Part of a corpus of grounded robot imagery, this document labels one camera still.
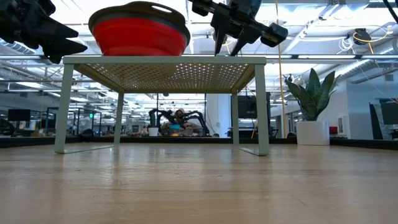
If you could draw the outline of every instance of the white planter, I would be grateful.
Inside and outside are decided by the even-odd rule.
[[[300,121],[296,125],[297,144],[309,146],[328,146],[330,144],[327,121]]]
[[[157,137],[159,128],[148,128],[149,136]]]

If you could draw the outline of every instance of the wooden floor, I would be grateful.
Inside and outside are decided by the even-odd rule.
[[[397,223],[398,152],[123,144],[0,149],[0,223]]]

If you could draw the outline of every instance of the red bowl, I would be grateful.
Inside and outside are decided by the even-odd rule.
[[[190,41],[184,16],[153,2],[101,9],[90,17],[89,28],[107,56],[181,56]]]

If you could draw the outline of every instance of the desk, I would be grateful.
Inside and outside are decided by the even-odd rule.
[[[238,125],[238,92],[253,78],[256,80],[259,149],[239,146],[239,136],[233,136],[235,147],[258,156],[269,153],[266,106],[265,57],[106,57],[74,55],[63,58],[64,71],[60,108],[57,119],[55,152],[65,152],[68,107],[73,71],[119,93],[227,93],[232,94],[233,123]],[[123,104],[118,103],[114,146],[120,144]],[[238,126],[233,127],[238,133]]]

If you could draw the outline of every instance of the perforated tabletop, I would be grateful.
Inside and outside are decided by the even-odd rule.
[[[232,93],[254,78],[263,57],[67,56],[63,63],[125,93]]]

